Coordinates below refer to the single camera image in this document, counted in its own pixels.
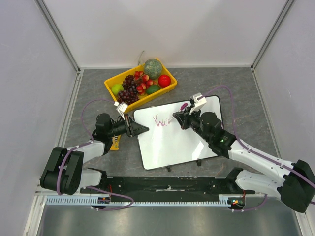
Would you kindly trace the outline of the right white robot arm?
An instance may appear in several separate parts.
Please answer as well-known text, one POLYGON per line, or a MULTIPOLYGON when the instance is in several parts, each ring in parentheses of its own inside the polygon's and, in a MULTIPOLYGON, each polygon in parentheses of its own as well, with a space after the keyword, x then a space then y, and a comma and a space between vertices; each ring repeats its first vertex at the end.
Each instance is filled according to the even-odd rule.
POLYGON ((291 162, 279 159, 251 147, 222 127, 221 120, 213 112, 191 111, 188 107, 173 113, 183 130, 192 129, 218 156, 243 163, 259 173, 233 169, 231 178, 225 181, 230 193, 241 189, 277 197, 290 209, 304 213, 315 196, 315 175, 310 165, 299 159, 291 162))

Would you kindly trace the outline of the white marker with pink cap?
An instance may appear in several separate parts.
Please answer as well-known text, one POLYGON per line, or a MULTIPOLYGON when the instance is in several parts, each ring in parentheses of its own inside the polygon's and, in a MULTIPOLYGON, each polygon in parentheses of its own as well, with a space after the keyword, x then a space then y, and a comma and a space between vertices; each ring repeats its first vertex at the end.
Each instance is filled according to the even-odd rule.
MULTIPOLYGON (((188 106, 188 103, 184 103, 179 110, 177 110, 176 112, 181 112, 183 111, 186 107, 188 106)), ((171 122, 174 119, 174 115, 172 114, 172 116, 170 117, 170 119, 168 120, 168 122, 171 122)))

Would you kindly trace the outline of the white whiteboard black frame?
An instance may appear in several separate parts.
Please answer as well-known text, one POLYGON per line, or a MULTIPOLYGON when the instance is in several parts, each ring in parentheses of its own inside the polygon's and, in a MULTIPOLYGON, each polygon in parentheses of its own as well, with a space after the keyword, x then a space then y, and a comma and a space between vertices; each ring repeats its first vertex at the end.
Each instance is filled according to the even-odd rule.
POLYGON ((184 100, 133 112, 135 122, 149 128, 149 131, 137 136, 144 169, 217 157, 191 128, 182 130, 175 119, 169 121, 185 103, 190 104, 184 100))

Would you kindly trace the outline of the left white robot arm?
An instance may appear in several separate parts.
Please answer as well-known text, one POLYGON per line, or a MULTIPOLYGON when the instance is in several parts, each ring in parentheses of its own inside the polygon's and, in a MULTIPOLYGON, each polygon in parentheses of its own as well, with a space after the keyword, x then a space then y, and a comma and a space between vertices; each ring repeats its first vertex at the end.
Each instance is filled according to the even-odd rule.
POLYGON ((83 164, 107 154, 113 144, 113 137, 127 134, 135 137, 149 131, 146 126, 136 123, 125 115, 114 121, 109 114, 97 116, 92 139, 73 147, 53 148, 40 178, 40 186, 59 195, 73 195, 78 189, 91 186, 96 193, 104 193, 108 181, 102 178, 102 171, 83 170, 83 164))

